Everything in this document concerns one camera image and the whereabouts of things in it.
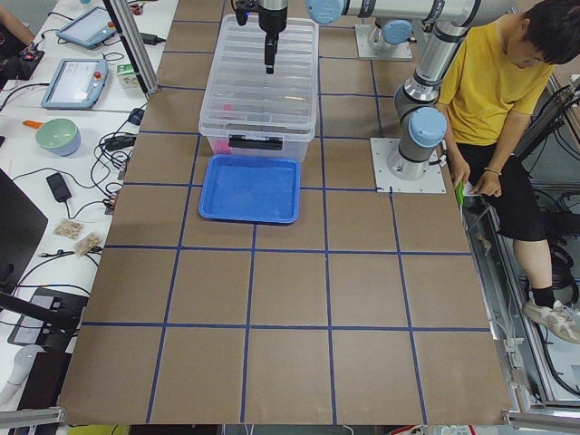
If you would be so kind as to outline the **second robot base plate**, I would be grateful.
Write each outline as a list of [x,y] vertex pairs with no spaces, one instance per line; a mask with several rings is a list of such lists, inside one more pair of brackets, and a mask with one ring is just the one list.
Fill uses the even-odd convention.
[[411,47],[408,42],[387,43],[382,30],[374,24],[357,24],[354,27],[358,57],[366,60],[410,62]]

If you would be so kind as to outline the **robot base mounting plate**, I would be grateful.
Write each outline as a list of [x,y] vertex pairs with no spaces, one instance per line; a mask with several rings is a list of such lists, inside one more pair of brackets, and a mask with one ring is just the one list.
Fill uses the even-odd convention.
[[399,154],[399,139],[371,138],[375,189],[379,193],[445,194],[437,149],[428,160],[415,163]]

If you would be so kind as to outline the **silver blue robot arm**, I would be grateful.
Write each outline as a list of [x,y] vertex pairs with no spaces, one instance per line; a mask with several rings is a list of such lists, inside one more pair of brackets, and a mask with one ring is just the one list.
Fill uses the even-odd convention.
[[447,128],[443,115],[433,107],[443,76],[468,29],[488,23],[492,17],[485,15],[480,1],[307,1],[305,6],[318,24],[331,24],[351,15],[418,19],[433,26],[419,65],[395,93],[402,137],[387,159],[395,177],[420,179]]

